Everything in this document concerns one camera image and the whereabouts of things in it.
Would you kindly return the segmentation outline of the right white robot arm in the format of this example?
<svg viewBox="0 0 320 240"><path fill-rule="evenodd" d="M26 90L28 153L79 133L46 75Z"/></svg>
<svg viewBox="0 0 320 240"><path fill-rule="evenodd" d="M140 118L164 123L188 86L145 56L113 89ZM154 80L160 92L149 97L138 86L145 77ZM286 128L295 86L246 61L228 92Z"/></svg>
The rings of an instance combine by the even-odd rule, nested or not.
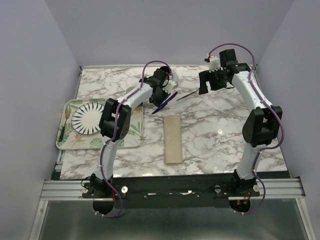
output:
<svg viewBox="0 0 320 240"><path fill-rule="evenodd" d="M231 84L239 92L249 115L242 127L244 152L231 180L225 186L227 192L241 196L254 189L257 168L262 152L278 136L283 110L266 99L259 89L253 70L247 63L239 63L234 49L226 49L218 57L208 55L205 62L209 69L200 72L199 94L217 91Z"/></svg>

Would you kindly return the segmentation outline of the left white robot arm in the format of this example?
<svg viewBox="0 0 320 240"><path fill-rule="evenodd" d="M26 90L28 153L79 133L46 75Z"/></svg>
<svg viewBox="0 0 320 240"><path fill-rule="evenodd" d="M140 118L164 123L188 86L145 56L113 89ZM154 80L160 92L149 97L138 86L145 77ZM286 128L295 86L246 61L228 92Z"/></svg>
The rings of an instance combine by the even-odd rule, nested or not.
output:
<svg viewBox="0 0 320 240"><path fill-rule="evenodd" d="M99 121L100 133L104 137L101 146L97 170L89 181L93 191L101 198L107 197L115 189L111 185L114 161L121 140L128 134L131 125L132 110L149 100L160 107L168 98L165 88L169 85L172 71L168 66L157 68L153 75L142 76L137 86L115 100L107 99Z"/></svg>

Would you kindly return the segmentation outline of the purple knife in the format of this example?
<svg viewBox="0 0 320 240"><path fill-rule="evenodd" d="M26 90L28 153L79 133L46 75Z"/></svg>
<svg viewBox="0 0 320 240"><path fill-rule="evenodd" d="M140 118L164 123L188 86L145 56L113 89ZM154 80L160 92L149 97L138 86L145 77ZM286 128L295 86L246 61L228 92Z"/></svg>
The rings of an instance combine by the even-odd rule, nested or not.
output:
<svg viewBox="0 0 320 240"><path fill-rule="evenodd" d="M151 114L154 115L161 111L171 100L173 100L177 96L178 92L175 91L173 94L171 94L156 110L154 110Z"/></svg>

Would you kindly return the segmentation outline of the beige cloth napkin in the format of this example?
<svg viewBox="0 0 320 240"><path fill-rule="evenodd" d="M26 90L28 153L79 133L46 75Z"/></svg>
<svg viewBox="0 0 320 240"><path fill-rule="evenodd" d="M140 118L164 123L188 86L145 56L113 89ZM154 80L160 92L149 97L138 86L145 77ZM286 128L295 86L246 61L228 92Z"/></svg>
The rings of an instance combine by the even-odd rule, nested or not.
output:
<svg viewBox="0 0 320 240"><path fill-rule="evenodd" d="M180 115L168 115L163 119L164 160L167 165L181 164L182 132Z"/></svg>

